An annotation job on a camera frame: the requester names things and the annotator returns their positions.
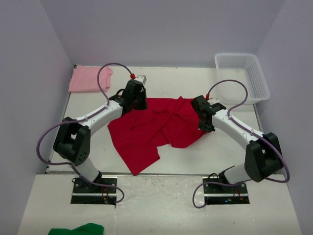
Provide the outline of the red t shirt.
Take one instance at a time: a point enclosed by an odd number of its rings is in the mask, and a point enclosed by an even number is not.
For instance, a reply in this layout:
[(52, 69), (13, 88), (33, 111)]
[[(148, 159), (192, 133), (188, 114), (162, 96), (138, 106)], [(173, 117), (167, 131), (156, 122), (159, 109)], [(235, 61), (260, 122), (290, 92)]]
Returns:
[(112, 143), (133, 176), (160, 159), (157, 148), (187, 148), (203, 135), (191, 99), (148, 98), (148, 108), (111, 121)]

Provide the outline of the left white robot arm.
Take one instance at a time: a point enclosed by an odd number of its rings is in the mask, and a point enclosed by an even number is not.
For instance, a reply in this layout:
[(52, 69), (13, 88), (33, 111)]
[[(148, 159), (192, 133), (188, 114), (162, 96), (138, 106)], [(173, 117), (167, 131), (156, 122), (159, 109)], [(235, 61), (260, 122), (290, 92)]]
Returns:
[(93, 113), (78, 119), (67, 117), (62, 121), (53, 150), (68, 161), (90, 192), (97, 192), (100, 188), (120, 190), (115, 185), (101, 183), (101, 172), (89, 157), (90, 141), (93, 134), (111, 121), (123, 117), (132, 110), (147, 109), (145, 83), (145, 76), (131, 79), (124, 89), (110, 97), (107, 104)]

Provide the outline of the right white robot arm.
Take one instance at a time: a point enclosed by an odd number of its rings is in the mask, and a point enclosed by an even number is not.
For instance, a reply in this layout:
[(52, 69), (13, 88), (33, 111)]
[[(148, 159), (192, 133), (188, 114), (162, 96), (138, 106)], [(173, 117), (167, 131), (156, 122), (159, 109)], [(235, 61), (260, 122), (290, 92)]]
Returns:
[(219, 173), (218, 186), (230, 192), (236, 184), (245, 181), (261, 182), (284, 167), (278, 137), (264, 134), (234, 117), (220, 103), (211, 104), (200, 95), (191, 100), (191, 106), (199, 117), (198, 128), (204, 132), (220, 129), (245, 151), (244, 163), (231, 166)]

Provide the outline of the folded pink t shirt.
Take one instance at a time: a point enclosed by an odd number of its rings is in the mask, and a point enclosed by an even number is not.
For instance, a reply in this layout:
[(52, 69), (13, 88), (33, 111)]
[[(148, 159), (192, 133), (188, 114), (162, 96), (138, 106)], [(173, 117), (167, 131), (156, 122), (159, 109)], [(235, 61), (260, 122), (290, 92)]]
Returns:
[[(97, 83), (97, 74), (100, 66), (82, 66), (77, 65), (73, 69), (71, 81), (69, 83), (69, 93), (96, 93), (100, 92)], [(105, 67), (99, 75), (101, 88), (106, 92), (111, 87), (111, 76), (113, 70)]]

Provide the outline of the white plastic basket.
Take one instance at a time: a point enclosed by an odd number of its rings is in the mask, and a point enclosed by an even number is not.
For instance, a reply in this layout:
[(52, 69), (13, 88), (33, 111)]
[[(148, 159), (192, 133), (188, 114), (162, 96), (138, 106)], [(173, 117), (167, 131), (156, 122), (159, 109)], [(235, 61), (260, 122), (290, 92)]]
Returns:
[[(245, 85), (248, 91), (246, 104), (256, 104), (270, 98), (264, 73), (258, 58), (248, 53), (219, 53), (215, 55), (215, 65), (219, 81), (236, 80)], [(238, 104), (246, 93), (235, 82), (220, 85), (223, 100), (228, 104)]]

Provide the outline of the green t shirt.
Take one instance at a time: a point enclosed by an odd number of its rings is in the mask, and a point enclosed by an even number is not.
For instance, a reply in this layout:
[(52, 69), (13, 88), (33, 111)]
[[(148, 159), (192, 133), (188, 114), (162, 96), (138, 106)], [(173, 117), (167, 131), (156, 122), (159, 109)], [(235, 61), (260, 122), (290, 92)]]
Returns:
[(48, 235), (104, 235), (105, 229), (102, 225), (88, 223), (74, 229), (53, 228)]

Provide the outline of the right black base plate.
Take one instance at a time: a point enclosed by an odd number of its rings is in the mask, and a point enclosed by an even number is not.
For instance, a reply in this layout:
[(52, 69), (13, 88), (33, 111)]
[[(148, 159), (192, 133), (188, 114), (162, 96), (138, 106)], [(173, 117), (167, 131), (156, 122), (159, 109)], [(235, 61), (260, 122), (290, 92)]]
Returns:
[(249, 197), (245, 183), (234, 187), (225, 187), (217, 184), (207, 184), (207, 182), (219, 182), (217, 174), (203, 177), (204, 201), (207, 205), (238, 205), (249, 204)]

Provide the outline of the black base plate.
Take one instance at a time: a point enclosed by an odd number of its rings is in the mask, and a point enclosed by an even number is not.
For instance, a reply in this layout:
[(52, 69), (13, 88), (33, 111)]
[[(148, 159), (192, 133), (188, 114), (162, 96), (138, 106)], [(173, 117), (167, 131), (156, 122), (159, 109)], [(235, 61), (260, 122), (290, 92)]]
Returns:
[(217, 184), (207, 184), (207, 182), (219, 182), (217, 174), (203, 177), (204, 201), (207, 205), (238, 205), (249, 204), (249, 197), (245, 183), (234, 187), (225, 187)]
[(116, 189), (100, 187), (84, 182), (80, 177), (72, 179), (71, 204), (116, 205)]

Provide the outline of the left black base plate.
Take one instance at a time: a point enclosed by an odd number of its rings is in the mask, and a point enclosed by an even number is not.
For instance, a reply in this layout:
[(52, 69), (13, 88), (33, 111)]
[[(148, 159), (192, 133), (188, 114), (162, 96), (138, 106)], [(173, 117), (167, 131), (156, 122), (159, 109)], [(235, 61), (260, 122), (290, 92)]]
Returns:
[(116, 189), (100, 187), (84, 182), (80, 177), (72, 179), (71, 204), (116, 205)]

